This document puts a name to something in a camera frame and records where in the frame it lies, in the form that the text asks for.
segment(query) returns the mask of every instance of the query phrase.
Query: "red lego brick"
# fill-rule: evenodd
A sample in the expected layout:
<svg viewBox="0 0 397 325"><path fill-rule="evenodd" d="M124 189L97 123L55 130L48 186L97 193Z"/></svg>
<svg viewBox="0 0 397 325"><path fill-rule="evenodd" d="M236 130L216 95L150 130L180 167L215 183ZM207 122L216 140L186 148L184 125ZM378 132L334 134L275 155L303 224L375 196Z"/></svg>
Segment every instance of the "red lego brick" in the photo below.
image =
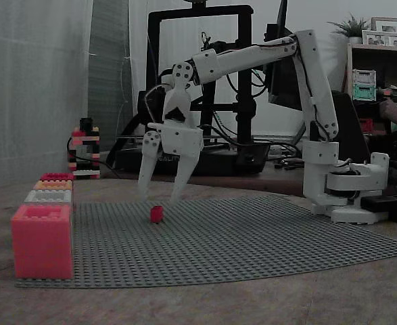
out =
<svg viewBox="0 0 397 325"><path fill-rule="evenodd" d="M72 132L72 137L85 137L85 132L84 131L73 131Z"/></svg>
<svg viewBox="0 0 397 325"><path fill-rule="evenodd" d="M374 121L371 118L360 118L359 122L363 133L371 133L374 131Z"/></svg>
<svg viewBox="0 0 397 325"><path fill-rule="evenodd" d="M151 208L150 211L150 222L152 223L159 223L164 218L164 207L157 205Z"/></svg>
<svg viewBox="0 0 397 325"><path fill-rule="evenodd" d="M21 206L11 219L17 278L73 277L70 206Z"/></svg>
<svg viewBox="0 0 397 325"><path fill-rule="evenodd" d="M73 181L74 175L69 173L47 173L43 174L41 181Z"/></svg>

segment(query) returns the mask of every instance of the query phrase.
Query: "table surface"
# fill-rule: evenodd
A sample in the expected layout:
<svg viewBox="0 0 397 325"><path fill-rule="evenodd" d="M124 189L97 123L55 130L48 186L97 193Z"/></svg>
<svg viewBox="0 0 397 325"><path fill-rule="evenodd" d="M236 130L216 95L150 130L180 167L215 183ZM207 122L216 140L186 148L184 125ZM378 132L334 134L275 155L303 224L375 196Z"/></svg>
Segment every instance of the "table surface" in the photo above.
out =
<svg viewBox="0 0 397 325"><path fill-rule="evenodd" d="M138 289L15 288L9 220L32 183L0 188L0 324L397 324L397 258L280 278ZM153 183L165 200L171 183ZM263 192L187 186L184 199ZM75 202L136 201L136 181L75 181ZM290 198L309 207L303 198ZM397 224L370 230L397 239Z"/></svg>

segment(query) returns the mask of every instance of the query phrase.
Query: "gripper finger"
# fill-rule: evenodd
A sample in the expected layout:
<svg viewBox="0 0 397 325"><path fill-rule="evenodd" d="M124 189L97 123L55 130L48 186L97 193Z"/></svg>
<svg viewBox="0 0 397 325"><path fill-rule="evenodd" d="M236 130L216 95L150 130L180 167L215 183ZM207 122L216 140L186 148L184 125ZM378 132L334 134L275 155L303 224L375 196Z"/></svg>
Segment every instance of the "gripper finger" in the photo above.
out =
<svg viewBox="0 0 397 325"><path fill-rule="evenodd" d="M174 181L174 190L172 191L170 203L176 204L180 200L180 196L186 187L189 178L191 178L193 170L198 164L200 155L196 156L180 156L179 165L177 167L177 176Z"/></svg>
<svg viewBox="0 0 397 325"><path fill-rule="evenodd" d="M160 145L160 136L155 131L147 132L143 139L143 158L141 160L141 169L139 171L138 189L143 200L147 200L147 193L151 177L158 161L158 150Z"/></svg>

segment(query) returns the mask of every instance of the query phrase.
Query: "white curtain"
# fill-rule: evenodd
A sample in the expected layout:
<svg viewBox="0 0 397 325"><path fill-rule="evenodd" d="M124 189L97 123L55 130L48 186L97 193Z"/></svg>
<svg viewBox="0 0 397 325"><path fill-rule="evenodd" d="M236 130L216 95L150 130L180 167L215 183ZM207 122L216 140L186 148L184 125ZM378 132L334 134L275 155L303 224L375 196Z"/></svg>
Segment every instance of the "white curtain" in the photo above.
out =
<svg viewBox="0 0 397 325"><path fill-rule="evenodd" d="M0 0L0 186L67 171L87 113L93 0Z"/></svg>

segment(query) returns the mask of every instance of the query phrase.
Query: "picture frame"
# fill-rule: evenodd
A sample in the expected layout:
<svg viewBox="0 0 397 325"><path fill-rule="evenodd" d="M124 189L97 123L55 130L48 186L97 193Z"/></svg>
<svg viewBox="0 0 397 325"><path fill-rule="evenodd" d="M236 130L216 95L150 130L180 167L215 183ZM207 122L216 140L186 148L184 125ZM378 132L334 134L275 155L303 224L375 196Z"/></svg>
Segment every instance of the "picture frame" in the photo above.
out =
<svg viewBox="0 0 397 325"><path fill-rule="evenodd" d="M363 30L362 40L365 45L397 47L397 33Z"/></svg>
<svg viewBox="0 0 397 325"><path fill-rule="evenodd" d="M397 18L372 17L371 29L377 32L397 34Z"/></svg>

